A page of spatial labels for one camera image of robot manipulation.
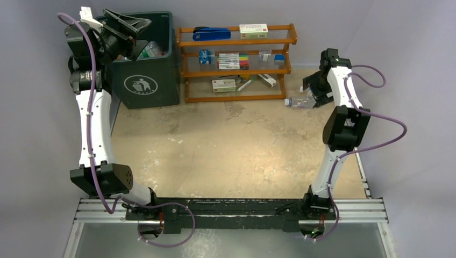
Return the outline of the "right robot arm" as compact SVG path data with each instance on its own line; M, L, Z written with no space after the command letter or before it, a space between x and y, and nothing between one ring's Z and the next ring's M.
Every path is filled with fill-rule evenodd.
M335 104L323 128L323 162L317 178L303 198L302 212L310 219L334 213L331 195L335 182L347 153L360 145L370 120L369 115L357 111L362 105L356 95L348 95L345 90L344 79L351 71L350 60L341 58L337 49L328 48L320 55L319 71L303 79L303 85L312 92L315 108L331 102Z

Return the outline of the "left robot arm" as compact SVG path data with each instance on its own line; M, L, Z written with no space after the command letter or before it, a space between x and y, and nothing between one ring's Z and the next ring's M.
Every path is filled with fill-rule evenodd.
M58 18L66 24L64 34L72 52L68 60L69 84L75 95L81 121L81 152L78 167L70 180L83 192L100 199L125 199L140 206L148 220L157 218L160 205L154 191L136 184L129 166L118 164L111 143L112 102L110 64L119 56L136 60L147 42L140 34L150 25L147 18L136 18L104 9L105 21L81 7L80 20L65 13Z

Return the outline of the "green white label bottle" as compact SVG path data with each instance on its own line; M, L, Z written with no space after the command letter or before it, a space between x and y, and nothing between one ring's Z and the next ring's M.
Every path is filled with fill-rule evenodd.
M151 41L142 49L138 59L160 57L166 54L167 52L162 50L157 42Z

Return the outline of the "clear bottle white cap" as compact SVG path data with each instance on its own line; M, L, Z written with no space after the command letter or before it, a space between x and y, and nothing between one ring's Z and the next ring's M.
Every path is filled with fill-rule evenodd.
M312 97L288 97L283 104L289 108L313 109L316 102Z

